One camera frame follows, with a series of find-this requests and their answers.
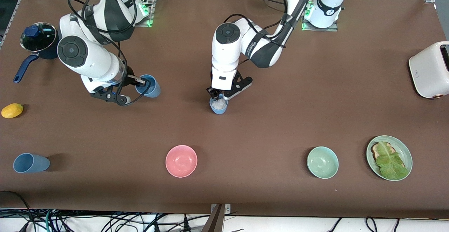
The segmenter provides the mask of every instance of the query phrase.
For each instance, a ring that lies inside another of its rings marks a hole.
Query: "pink bowl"
[[[173,147],[165,158],[165,167],[171,175],[177,178],[184,178],[192,174],[196,165],[196,153],[186,145]]]

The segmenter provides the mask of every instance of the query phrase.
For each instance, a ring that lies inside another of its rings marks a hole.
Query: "lemon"
[[[9,104],[1,110],[2,117],[14,118],[22,113],[24,106],[18,103]]]

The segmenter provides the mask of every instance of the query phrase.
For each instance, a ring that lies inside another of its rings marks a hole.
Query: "saucepan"
[[[51,24],[39,22],[25,28],[20,36],[20,45],[32,52],[19,67],[13,82],[19,83],[31,62],[38,58],[51,60],[58,57],[58,30]]]

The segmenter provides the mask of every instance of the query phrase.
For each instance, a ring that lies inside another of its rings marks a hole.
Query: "logo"
[[[248,50],[247,50],[247,55],[249,55],[252,52],[252,48],[256,45],[256,42],[253,42],[252,44],[249,45]]]

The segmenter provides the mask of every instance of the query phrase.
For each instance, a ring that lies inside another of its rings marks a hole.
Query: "lettuce leaf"
[[[386,142],[379,142],[377,153],[379,153],[379,157],[376,159],[376,164],[379,166],[382,176],[391,180],[403,179],[407,176],[409,171],[402,166],[403,162],[399,154],[391,152]]]

